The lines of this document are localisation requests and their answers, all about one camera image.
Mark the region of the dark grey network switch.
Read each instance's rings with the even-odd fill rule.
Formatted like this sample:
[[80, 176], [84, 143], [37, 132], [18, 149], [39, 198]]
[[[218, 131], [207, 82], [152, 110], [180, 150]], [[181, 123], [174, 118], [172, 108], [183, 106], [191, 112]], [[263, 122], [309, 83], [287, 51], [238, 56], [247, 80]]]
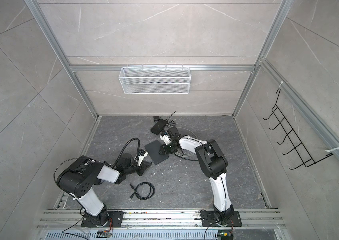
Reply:
[[165, 160], [169, 158], [168, 155], [160, 154], [161, 146], [162, 144], [158, 140], [155, 140], [145, 145], [145, 150], [148, 152], [148, 155], [150, 156], [152, 162], [155, 165], [159, 165], [160, 163], [164, 162]]

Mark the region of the ribbed black network switch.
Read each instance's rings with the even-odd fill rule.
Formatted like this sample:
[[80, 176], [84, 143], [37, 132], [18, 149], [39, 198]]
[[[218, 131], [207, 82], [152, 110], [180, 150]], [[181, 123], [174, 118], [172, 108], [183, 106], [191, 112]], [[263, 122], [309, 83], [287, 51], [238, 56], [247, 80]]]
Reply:
[[166, 126], [167, 126], [167, 121], [163, 119], [159, 119], [158, 121], [156, 121], [155, 125], [151, 128], [151, 133], [155, 135], [159, 135]]

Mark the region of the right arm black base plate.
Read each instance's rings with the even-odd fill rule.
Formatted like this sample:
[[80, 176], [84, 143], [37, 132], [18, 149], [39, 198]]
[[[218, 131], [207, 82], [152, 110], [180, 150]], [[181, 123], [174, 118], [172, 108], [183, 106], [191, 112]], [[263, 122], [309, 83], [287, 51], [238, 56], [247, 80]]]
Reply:
[[203, 227], [242, 227], [241, 217], [238, 211], [221, 214], [218, 211], [199, 211]]

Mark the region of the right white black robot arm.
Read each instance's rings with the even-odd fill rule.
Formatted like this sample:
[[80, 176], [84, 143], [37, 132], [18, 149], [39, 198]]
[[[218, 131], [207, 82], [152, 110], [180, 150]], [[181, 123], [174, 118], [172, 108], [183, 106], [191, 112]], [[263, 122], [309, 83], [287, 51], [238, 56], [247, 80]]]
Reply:
[[234, 214], [226, 184], [228, 165], [222, 150], [215, 140], [202, 141], [189, 135], [181, 135], [176, 127], [160, 133], [164, 141], [159, 154], [174, 154], [177, 151], [189, 151], [196, 155], [203, 174], [209, 179], [213, 193], [214, 217], [219, 225], [226, 225]]

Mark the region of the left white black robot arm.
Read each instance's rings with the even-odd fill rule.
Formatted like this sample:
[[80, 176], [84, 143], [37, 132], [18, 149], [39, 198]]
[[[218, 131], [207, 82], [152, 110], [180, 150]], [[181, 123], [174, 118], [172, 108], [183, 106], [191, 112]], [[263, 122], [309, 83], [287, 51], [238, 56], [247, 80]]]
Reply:
[[148, 152], [141, 148], [140, 139], [132, 138], [123, 146], [112, 165], [86, 156], [73, 158], [71, 165], [58, 177], [54, 176], [54, 182], [82, 206], [85, 211], [84, 220], [90, 221], [96, 227], [103, 227], [111, 223], [111, 217], [93, 186], [103, 182], [119, 185], [127, 175], [134, 173], [142, 176], [152, 165], [144, 160], [147, 155]]

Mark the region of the black power adapter with cable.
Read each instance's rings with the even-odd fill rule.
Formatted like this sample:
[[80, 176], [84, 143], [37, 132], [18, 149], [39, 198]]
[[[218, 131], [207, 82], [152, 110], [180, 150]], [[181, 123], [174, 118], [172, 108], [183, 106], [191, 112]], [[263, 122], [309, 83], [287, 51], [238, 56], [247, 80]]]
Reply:
[[170, 114], [166, 119], [161, 118], [160, 116], [154, 116], [154, 122], [156, 123], [156, 121], [158, 121], [159, 119], [163, 119], [167, 121], [167, 128], [172, 128], [172, 127], [176, 127], [176, 122], [174, 120], [171, 119], [171, 117], [175, 114], [176, 112], [173, 112], [172, 114]]

